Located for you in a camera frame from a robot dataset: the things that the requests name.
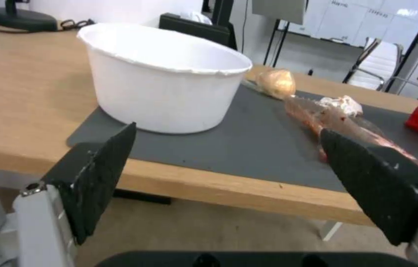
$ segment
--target black lamp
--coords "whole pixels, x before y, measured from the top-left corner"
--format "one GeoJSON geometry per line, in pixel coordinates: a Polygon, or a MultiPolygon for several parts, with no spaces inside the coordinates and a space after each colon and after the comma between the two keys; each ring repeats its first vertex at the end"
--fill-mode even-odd
{"type": "Polygon", "coordinates": [[[16,8],[16,2],[29,3],[29,1],[6,0],[5,7],[0,7],[0,26],[24,29],[29,32],[56,31],[57,21],[50,15],[16,8]]]}

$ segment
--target wooden table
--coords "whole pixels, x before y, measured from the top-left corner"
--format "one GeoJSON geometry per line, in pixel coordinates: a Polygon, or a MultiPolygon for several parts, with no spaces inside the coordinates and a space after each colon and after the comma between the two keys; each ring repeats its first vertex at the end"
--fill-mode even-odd
{"type": "MultiPolygon", "coordinates": [[[[75,32],[0,34],[0,169],[44,174],[95,109],[92,75],[75,32]]],[[[298,88],[410,112],[417,101],[295,74],[298,88]]],[[[129,159],[119,189],[307,218],[371,224],[347,193],[129,159]]]]}

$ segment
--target gray mat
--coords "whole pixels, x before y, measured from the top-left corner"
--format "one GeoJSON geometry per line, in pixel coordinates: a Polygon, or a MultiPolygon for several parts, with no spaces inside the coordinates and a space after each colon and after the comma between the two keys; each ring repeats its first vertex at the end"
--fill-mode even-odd
{"type": "MultiPolygon", "coordinates": [[[[319,99],[320,96],[298,92],[319,99]]],[[[364,105],[367,120],[418,158],[418,134],[404,127],[408,115],[364,105]]],[[[97,108],[68,138],[103,141],[123,124],[97,108]]],[[[206,132],[163,135],[139,130],[131,158],[269,181],[345,191],[319,161],[312,134],[288,117],[281,101],[241,86],[221,124],[206,132]]]]}

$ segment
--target black base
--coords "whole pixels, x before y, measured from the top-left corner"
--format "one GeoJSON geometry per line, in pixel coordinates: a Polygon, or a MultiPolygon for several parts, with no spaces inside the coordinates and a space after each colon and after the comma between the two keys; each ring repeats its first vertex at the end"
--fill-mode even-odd
{"type": "Polygon", "coordinates": [[[115,189],[113,196],[114,198],[139,200],[139,201],[146,201],[146,202],[152,202],[152,203],[163,204],[163,205],[171,205],[171,198],[168,198],[168,197],[150,195],[150,194],[127,191],[127,190],[122,190],[122,189],[115,189]]]}
{"type": "Polygon", "coordinates": [[[192,20],[182,19],[179,15],[165,13],[160,16],[160,29],[175,30],[177,32],[201,37],[223,46],[228,46],[230,32],[227,27],[208,25],[192,20]]]}
{"type": "Polygon", "coordinates": [[[130,251],[96,267],[418,267],[403,258],[369,252],[186,252],[130,251]]]}
{"type": "Polygon", "coordinates": [[[29,32],[57,31],[57,21],[50,15],[29,10],[16,10],[15,15],[10,15],[4,7],[0,7],[0,26],[29,32]]]}

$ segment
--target white plastic bowl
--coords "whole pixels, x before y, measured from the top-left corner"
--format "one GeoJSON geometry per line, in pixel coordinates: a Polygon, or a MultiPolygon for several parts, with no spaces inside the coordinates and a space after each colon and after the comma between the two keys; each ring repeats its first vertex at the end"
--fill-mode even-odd
{"type": "Polygon", "coordinates": [[[218,125],[252,62],[198,37],[133,24],[99,23],[87,45],[97,101],[115,119],[186,134],[218,125]]]}

